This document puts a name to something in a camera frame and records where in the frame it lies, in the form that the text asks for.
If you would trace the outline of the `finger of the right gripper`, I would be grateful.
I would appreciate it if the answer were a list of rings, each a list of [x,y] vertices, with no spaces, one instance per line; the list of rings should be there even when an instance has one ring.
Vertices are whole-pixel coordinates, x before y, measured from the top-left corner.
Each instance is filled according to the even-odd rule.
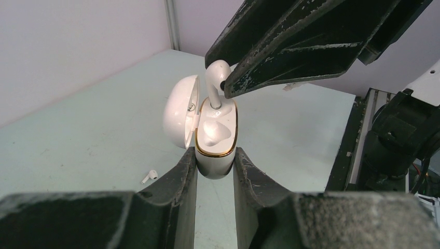
[[[335,15],[347,1],[244,1],[204,56],[243,69],[348,67]]]

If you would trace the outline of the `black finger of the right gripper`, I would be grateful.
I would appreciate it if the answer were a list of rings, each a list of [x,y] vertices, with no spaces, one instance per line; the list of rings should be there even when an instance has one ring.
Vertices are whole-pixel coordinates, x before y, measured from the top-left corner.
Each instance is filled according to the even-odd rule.
[[[237,64],[224,93],[341,76],[398,1],[299,1]]]

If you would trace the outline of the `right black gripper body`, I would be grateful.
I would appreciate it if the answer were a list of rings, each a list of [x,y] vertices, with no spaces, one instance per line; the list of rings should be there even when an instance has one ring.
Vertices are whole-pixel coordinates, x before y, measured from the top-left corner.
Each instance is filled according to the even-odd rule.
[[[364,65],[375,62],[391,44],[400,39],[431,3],[432,0],[400,1],[360,53],[358,59]]]

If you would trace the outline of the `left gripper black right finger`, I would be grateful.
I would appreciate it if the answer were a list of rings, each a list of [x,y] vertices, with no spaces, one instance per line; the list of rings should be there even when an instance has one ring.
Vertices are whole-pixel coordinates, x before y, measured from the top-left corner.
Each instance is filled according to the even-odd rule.
[[[237,148],[238,248],[439,248],[439,228],[413,195],[292,192]]]

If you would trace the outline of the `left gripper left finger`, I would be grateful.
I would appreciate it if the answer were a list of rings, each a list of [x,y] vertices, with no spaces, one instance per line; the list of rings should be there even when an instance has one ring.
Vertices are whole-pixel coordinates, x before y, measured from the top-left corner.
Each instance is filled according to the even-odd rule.
[[[193,248],[195,148],[138,192],[21,193],[1,200],[1,248]]]

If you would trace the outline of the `white earbud case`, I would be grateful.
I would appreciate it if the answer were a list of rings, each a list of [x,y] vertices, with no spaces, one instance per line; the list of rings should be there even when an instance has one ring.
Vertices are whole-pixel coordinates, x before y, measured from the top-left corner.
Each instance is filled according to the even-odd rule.
[[[198,75],[181,79],[173,87],[163,112],[163,130],[177,147],[188,149],[195,141],[199,172],[209,179],[225,177],[233,165],[238,138],[238,107],[220,97],[213,109],[208,98],[200,101]]]

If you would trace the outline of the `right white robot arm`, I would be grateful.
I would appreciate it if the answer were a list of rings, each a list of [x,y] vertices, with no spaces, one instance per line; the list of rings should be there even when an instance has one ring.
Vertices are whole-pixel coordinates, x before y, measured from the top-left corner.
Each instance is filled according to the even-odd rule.
[[[235,67],[221,82],[227,98],[267,86],[343,75],[376,61],[429,1],[244,1],[205,54],[205,64]],[[374,114],[362,146],[358,190],[396,190],[412,163],[425,181],[439,150],[439,65],[399,91]]]

